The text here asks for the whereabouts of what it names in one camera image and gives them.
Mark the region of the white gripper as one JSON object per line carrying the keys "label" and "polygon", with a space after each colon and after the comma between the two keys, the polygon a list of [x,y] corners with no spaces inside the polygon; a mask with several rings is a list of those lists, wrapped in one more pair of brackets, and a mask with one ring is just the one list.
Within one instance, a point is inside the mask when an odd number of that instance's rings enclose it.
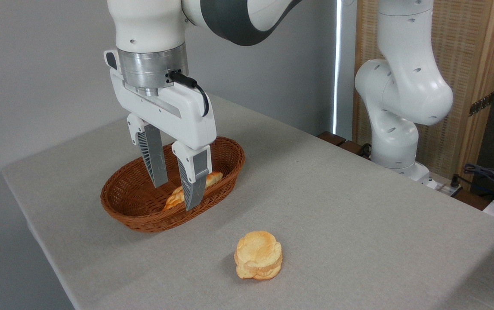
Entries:
{"label": "white gripper", "polygon": [[130,112],[128,128],[133,144],[142,152],[143,161],[154,187],[168,182],[160,131],[178,140],[172,144],[178,159],[180,179],[187,211],[203,198],[208,174],[212,172],[209,144],[217,136],[211,108],[205,114],[205,100],[198,90],[174,83],[160,88],[157,96],[143,96],[125,84],[116,50],[104,52],[118,102]]}

